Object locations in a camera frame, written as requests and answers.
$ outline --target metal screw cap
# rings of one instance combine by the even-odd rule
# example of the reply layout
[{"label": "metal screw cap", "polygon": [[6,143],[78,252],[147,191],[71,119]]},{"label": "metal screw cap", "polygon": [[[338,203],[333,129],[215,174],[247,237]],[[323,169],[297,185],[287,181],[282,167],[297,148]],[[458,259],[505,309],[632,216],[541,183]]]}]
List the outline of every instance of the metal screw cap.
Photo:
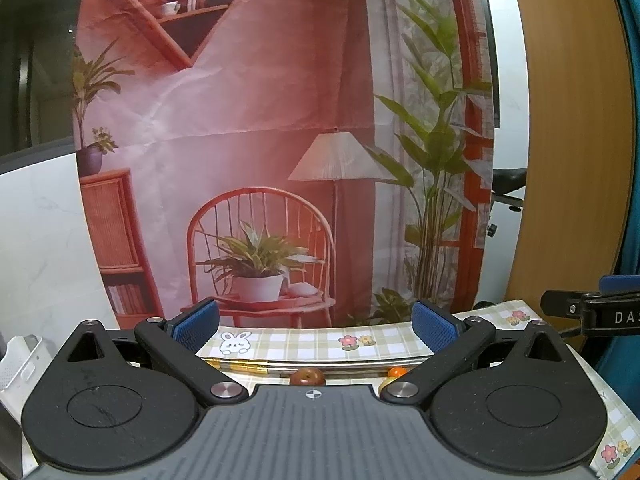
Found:
[{"label": "metal screw cap", "polygon": [[232,383],[231,381],[224,381],[214,384],[211,387],[211,393],[220,399],[230,399],[242,393],[242,386],[238,383]]},{"label": "metal screw cap", "polygon": [[406,381],[395,380],[386,387],[386,390],[390,395],[393,395],[394,397],[406,399],[407,397],[413,397],[418,393],[418,386]]}]

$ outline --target teal fabric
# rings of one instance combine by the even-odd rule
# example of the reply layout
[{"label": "teal fabric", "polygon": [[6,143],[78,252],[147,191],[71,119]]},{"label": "teal fabric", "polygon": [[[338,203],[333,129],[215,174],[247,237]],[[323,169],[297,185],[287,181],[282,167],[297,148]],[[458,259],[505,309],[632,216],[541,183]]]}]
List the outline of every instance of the teal fabric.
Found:
[{"label": "teal fabric", "polygon": [[[618,0],[625,24],[636,96],[636,160],[640,160],[640,0]],[[636,167],[620,254],[620,274],[640,274],[640,168]],[[640,336],[613,338],[596,371],[640,418]],[[640,448],[628,464],[640,459]]]}]

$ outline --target flower print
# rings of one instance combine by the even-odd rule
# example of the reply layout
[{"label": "flower print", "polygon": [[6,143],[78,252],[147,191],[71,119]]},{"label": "flower print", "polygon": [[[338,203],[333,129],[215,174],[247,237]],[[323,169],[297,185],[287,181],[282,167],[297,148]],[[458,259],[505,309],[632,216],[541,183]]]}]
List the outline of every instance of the flower print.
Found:
[{"label": "flower print", "polygon": [[360,342],[364,345],[364,346],[373,346],[376,344],[376,342],[373,340],[373,337],[370,335],[363,335],[360,337]]},{"label": "flower print", "polygon": [[604,460],[606,460],[607,464],[609,462],[613,462],[618,457],[618,454],[616,453],[616,447],[605,446],[600,453],[600,456],[603,457]]},{"label": "flower print", "polygon": [[528,321],[529,319],[531,319],[531,316],[527,316],[527,314],[525,314],[521,310],[514,310],[512,314],[513,317],[517,318],[520,321]]},{"label": "flower print", "polygon": [[631,453],[631,448],[629,444],[626,443],[626,440],[620,440],[618,442],[618,451],[622,453],[622,456],[628,456]]},{"label": "flower print", "polygon": [[346,335],[338,339],[342,346],[353,346],[358,343],[358,338],[352,335]]}]

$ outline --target lamp shade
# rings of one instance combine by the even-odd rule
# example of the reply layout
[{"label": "lamp shade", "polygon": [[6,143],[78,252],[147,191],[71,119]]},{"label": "lamp shade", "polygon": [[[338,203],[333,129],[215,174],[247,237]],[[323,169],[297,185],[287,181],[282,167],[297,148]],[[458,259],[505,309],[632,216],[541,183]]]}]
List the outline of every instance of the lamp shade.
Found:
[{"label": "lamp shade", "polygon": [[289,180],[392,178],[351,132],[319,134],[289,175]]}]

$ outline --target blue gripper pad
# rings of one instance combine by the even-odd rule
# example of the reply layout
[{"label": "blue gripper pad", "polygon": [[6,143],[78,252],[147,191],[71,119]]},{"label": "blue gripper pad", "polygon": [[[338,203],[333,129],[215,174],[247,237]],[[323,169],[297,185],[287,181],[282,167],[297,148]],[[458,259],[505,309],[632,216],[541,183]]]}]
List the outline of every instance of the blue gripper pad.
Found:
[{"label": "blue gripper pad", "polygon": [[411,310],[411,328],[436,354],[458,338],[464,330],[464,323],[440,307],[416,301]]},{"label": "blue gripper pad", "polygon": [[187,312],[171,332],[178,343],[196,353],[218,330],[220,311],[214,300],[197,308],[195,312]]},{"label": "blue gripper pad", "polygon": [[635,274],[616,274],[602,276],[598,289],[602,294],[623,294],[640,290],[640,276]]}]

